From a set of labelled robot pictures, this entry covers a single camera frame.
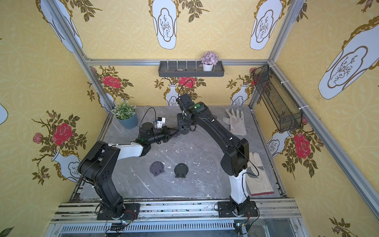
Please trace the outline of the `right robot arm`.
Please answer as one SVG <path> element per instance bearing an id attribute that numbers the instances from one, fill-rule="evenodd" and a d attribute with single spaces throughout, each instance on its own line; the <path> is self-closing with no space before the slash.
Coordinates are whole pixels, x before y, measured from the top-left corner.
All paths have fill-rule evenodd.
<path id="1" fill-rule="evenodd" d="M 238 213 L 243 212 L 250 198 L 245 191 L 246 179 L 244 175 L 248 168 L 249 143 L 246 139 L 239 139 L 229 132 L 212 115 L 209 108 L 203 103 L 194 103 L 187 95 L 181 95 L 176 99 L 181 113 L 177 114 L 179 132 L 183 135 L 195 131 L 197 126 L 202 127 L 216 141 L 224 153 L 221 159 L 223 171 L 230 176 L 231 205 Z"/>

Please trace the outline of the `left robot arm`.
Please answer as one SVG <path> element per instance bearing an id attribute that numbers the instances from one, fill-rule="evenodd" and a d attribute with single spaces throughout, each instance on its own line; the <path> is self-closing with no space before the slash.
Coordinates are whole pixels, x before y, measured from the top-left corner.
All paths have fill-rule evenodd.
<path id="1" fill-rule="evenodd" d="M 78 172 L 83 181 L 91 184 L 101 199 L 101 207 L 112 219 L 123 217 L 126 209 L 123 197 L 116 190 L 112 180 L 118 160 L 142 157 L 151 149 L 153 143 L 166 143 L 177 135 L 178 129 L 163 126 L 154 128 L 150 122 L 145 122 L 139 128 L 139 135 L 134 142 L 109 144 L 98 141 L 91 148 L 78 166 Z"/>

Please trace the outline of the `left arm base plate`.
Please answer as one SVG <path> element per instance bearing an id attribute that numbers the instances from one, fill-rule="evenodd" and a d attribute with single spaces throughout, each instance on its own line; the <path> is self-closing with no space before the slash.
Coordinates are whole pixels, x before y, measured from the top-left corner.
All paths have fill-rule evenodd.
<path id="1" fill-rule="evenodd" d="M 124 203 L 115 208 L 108 208 L 103 203 L 97 214 L 97 220 L 130 220 L 137 219 L 140 211 L 139 203 Z"/>

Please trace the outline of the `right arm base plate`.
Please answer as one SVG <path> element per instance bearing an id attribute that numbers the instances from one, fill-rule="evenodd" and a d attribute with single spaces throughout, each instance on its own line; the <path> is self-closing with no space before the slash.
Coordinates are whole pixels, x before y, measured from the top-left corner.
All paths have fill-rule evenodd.
<path id="1" fill-rule="evenodd" d="M 217 202 L 216 210 L 219 217 L 258 217 L 258 208 L 254 201 L 245 200 L 241 204 L 234 201 L 220 201 Z"/>

